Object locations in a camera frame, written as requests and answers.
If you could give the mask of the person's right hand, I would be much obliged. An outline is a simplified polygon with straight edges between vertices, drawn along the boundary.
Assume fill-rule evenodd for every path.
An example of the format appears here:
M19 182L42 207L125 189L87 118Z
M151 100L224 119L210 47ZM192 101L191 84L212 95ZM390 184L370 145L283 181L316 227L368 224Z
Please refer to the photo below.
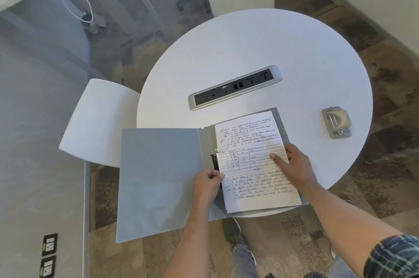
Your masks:
M319 188L320 184L317 181L309 157L294 144L286 144L285 153L290 157L290 164L277 166L296 189L305 194Z

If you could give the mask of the grey desk leg foot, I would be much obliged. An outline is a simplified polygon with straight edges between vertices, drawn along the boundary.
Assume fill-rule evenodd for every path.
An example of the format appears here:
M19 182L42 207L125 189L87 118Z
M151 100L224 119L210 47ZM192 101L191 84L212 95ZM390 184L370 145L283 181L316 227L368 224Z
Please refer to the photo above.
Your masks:
M106 19L101 15L91 15L91 13L84 11L82 13L82 25L84 29L90 34L97 34L106 28Z

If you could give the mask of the handwritten white paper sheet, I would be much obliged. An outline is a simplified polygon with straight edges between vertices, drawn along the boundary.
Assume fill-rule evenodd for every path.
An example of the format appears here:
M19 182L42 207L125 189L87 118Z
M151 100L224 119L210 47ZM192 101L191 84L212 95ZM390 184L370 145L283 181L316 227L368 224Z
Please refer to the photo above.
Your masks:
M272 111L215 125L225 208L241 213L302 204L300 194L270 158L288 158Z

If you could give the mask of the black framed wall socket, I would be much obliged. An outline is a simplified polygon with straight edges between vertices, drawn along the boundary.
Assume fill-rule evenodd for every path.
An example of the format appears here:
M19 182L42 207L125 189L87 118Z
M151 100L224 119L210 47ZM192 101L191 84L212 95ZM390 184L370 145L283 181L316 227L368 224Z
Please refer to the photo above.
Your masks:
M54 278L56 255L41 259L39 278Z
M43 237L41 256L54 255L57 252L58 233L47 234Z

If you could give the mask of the grey hole punch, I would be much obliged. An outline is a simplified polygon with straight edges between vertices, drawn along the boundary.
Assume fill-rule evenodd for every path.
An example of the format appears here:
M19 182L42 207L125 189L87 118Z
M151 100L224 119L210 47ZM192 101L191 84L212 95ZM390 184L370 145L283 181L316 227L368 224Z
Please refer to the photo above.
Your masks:
M350 130L352 122L346 110L336 106L324 108L321 113L331 139L350 138L352 136Z

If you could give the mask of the person's left hand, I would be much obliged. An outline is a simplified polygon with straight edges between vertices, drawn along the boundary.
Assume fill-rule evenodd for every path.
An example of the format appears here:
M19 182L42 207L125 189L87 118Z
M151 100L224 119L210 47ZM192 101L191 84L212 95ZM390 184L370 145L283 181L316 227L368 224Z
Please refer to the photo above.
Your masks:
M194 205L211 206L214 201L219 187L213 186L213 173L218 170L205 169L199 172L194 179Z

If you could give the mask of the silver table power socket panel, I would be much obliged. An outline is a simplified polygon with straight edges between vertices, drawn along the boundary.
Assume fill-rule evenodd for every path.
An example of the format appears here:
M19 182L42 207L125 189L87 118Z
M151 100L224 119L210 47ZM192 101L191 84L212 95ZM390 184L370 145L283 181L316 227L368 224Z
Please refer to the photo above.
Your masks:
M198 91L188 96L189 108L196 111L283 80L278 66L268 67Z

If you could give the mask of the grey shoe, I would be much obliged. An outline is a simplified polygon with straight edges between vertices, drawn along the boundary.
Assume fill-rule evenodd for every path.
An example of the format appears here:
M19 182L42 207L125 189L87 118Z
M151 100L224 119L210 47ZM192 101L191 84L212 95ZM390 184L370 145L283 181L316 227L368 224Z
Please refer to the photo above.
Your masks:
M234 217L225 218L222 220L223 233L226 242L230 244L231 251L238 246L245 245L245 239L241 227Z

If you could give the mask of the grey ring folder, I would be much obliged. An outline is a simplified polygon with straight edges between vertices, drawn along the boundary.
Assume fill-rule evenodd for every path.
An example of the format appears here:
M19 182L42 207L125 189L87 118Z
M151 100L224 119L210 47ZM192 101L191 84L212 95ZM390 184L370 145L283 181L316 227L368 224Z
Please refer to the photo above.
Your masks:
M288 143L278 110L271 108L262 112L266 111L273 112L282 140ZM186 225L196 174L205 169L219 171L215 125L205 128L123 130L117 243L180 229ZM221 189L210 206L209 221L272 215L292 208L228 213L221 183Z

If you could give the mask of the plaid shirt sleeve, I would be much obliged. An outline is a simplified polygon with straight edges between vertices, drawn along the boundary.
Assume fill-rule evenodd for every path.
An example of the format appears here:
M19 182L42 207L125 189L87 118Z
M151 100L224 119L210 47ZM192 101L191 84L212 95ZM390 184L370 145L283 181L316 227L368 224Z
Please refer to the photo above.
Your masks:
M384 239L370 253L364 278L419 278L419 239L401 234Z

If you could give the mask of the blue jeans leg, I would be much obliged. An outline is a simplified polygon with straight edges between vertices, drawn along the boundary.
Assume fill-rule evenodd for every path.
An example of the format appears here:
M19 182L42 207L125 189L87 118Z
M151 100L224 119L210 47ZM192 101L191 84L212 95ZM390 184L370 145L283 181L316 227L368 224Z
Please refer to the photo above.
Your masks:
M233 249L231 278L260 278L254 255L244 244Z

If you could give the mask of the person's right forearm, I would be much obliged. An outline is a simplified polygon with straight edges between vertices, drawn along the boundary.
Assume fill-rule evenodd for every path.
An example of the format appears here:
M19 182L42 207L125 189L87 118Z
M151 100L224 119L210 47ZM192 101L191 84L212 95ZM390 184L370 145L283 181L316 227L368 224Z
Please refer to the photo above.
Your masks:
M337 254L359 278L363 277L365 263L376 245L402 234L318 183L310 182L300 191L313 207Z

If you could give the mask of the person's left forearm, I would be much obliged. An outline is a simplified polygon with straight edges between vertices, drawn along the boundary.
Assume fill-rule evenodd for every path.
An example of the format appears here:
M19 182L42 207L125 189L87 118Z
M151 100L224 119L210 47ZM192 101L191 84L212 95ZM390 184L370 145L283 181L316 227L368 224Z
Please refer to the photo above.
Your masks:
M209 204L196 201L163 278L210 278Z

